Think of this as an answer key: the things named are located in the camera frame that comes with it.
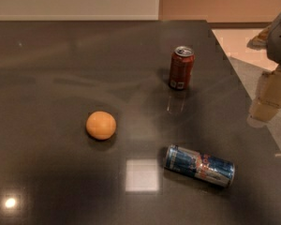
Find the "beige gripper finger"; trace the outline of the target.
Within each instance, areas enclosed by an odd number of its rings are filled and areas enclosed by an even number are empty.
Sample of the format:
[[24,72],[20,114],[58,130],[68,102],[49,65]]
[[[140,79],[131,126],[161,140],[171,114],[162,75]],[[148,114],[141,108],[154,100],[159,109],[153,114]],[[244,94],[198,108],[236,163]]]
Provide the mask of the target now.
[[265,46],[267,44],[267,38],[270,32],[271,26],[266,26],[262,31],[260,31],[255,37],[252,39],[252,44],[254,46]]
[[281,110],[281,66],[273,71],[263,71],[259,77],[256,96],[249,115],[258,121],[269,122]]

